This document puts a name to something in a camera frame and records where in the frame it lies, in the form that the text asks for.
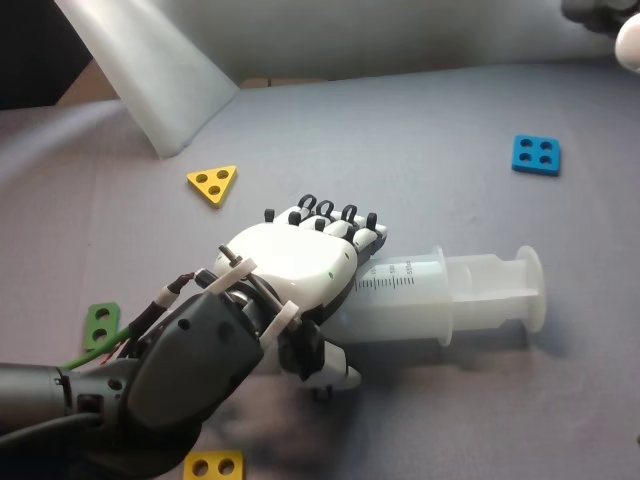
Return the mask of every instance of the green wire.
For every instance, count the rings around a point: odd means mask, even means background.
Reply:
[[[61,365],[60,368],[66,368],[67,370],[73,370],[74,368],[78,368],[85,363],[89,363],[94,358],[98,358],[100,355],[104,355],[105,353],[111,353],[111,350],[115,348],[120,342],[124,342],[129,336],[131,332],[129,332],[129,327],[125,327],[120,330],[115,337],[111,340],[104,342],[100,347],[95,350],[87,353],[84,357],[76,358],[70,362]]]

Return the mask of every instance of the table surface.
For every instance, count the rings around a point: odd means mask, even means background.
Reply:
[[[88,305],[116,301],[126,323],[265,208],[314,193],[376,211],[382,255],[533,246],[547,325],[351,347],[364,384],[330,405],[254,376],[197,449],[241,449],[250,480],[636,480],[639,92],[588,65],[242,91],[166,160],[118,101],[0,113],[0,361],[75,357]],[[559,139],[559,178],[511,171],[521,133]],[[216,211],[185,175],[226,165]]]

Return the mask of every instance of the large plastic syringe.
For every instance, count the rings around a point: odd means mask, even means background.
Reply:
[[[454,331],[497,328],[521,319],[530,332],[546,315],[538,255],[521,247],[515,260],[495,255],[430,255],[370,260],[345,303],[322,332],[336,343],[437,338]]]

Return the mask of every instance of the yellow block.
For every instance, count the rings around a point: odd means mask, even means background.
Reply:
[[[222,205],[235,178],[235,166],[213,168],[187,174],[187,180],[200,190],[215,207]]]
[[[184,460],[184,480],[243,480],[244,458],[238,450],[191,452]]]

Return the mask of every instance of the block with holes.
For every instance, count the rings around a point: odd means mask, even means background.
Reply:
[[[560,175],[560,142],[555,138],[517,135],[511,168],[517,172]]]
[[[236,167],[213,168],[187,174],[187,180],[209,200],[220,207],[236,178]]]

